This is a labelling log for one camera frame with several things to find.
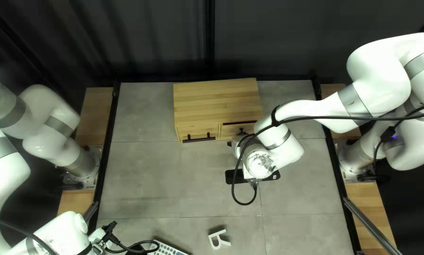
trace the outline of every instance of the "black curtain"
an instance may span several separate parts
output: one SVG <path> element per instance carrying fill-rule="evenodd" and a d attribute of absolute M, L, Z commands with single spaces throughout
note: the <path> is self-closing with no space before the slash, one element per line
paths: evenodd
<path fill-rule="evenodd" d="M 345 64 L 363 44 L 419 32 L 424 0 L 217 0 L 218 73 L 299 75 L 350 83 Z"/>

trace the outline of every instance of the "gray tile floor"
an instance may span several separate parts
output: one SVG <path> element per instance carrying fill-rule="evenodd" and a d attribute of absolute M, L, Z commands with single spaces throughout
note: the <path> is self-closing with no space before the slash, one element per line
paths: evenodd
<path fill-rule="evenodd" d="M 310 81 L 258 82 L 266 113 L 314 100 Z M 289 123 L 305 154 L 262 183 L 250 206 L 231 197 L 224 171 L 236 159 L 224 141 L 180 144 L 172 83 L 121 85 L 98 224 L 116 220 L 124 244 L 161 239 L 195 255 L 352 254 L 322 127 Z M 249 200 L 248 184 L 236 185 Z M 213 250 L 210 229 L 226 226 L 231 247 Z"/>

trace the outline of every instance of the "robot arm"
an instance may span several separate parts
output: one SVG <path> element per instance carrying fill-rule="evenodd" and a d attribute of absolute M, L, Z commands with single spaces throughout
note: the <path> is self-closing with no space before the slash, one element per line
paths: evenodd
<path fill-rule="evenodd" d="M 275 119 L 299 116 L 378 117 L 404 103 L 413 89 L 424 88 L 424 71 L 411 62 L 424 54 L 424 33 L 409 34 L 368 43 L 347 61 L 353 83 L 321 101 L 298 100 L 276 109 Z M 347 132 L 365 121 L 316 119 L 337 133 Z M 272 124 L 271 116 L 259 120 L 255 133 Z M 303 155 L 303 148 L 284 124 L 258 135 L 261 144 L 249 145 L 243 164 L 256 178 L 265 178 Z"/>

